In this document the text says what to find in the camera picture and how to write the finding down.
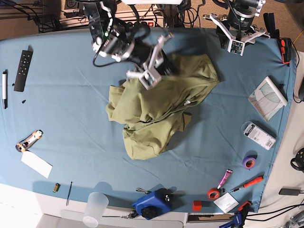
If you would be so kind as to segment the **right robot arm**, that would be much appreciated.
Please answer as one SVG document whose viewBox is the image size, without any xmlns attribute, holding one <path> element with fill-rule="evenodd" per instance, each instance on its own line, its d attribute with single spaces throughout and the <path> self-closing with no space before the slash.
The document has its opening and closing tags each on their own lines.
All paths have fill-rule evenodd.
<svg viewBox="0 0 304 228">
<path fill-rule="evenodd" d="M 136 22 L 129 24 L 115 16 L 115 0 L 88 0 L 83 4 L 93 38 L 94 60 L 101 56 L 111 58 L 115 63 L 131 62 L 136 70 L 127 71 L 127 78 L 138 79 L 147 90 L 156 86 L 163 76 L 178 73 L 162 49 L 172 34 L 159 36 L 154 46 L 145 43 L 144 39 L 151 30 L 146 22 L 140 22 L 134 6 L 131 9 L 135 13 Z"/>
</svg>

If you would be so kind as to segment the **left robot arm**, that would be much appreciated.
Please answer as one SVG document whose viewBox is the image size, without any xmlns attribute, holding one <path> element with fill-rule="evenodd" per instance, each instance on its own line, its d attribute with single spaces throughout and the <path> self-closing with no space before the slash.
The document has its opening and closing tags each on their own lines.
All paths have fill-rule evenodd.
<svg viewBox="0 0 304 228">
<path fill-rule="evenodd" d="M 245 47 L 255 44 L 256 38 L 270 37 L 264 28 L 252 24 L 254 18 L 260 15 L 264 0 L 215 0 L 214 3 L 229 10 L 227 15 L 203 15 L 204 19 L 217 26 L 216 34 L 222 49 L 242 56 Z"/>
</svg>

